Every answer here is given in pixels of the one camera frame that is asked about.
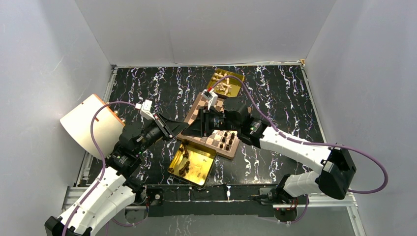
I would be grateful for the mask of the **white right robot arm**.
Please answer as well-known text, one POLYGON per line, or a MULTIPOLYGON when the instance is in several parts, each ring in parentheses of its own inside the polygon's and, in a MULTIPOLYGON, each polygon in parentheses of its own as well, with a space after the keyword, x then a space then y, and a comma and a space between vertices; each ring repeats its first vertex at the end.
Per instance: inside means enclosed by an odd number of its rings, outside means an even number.
POLYGON ((310 172, 287 175, 277 188, 277 198, 284 204, 310 193, 324 193, 334 199, 345 198, 356 173, 349 151, 342 147, 314 145, 304 139, 278 132, 263 119, 251 115, 238 98, 228 98, 223 111, 203 106, 196 118, 182 131, 185 136, 208 137, 215 130, 236 131, 243 143, 282 154, 305 164, 310 172))

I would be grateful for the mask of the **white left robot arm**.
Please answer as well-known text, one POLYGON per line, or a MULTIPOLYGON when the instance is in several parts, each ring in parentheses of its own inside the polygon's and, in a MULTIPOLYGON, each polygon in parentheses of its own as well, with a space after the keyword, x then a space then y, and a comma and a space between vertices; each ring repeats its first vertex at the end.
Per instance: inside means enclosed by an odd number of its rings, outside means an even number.
POLYGON ((144 125, 126 124, 108 155, 105 170, 72 206, 45 222, 49 236, 93 236, 124 207, 145 202, 144 183, 132 174, 142 163, 139 154, 160 140, 174 139, 188 127, 156 114, 144 125))

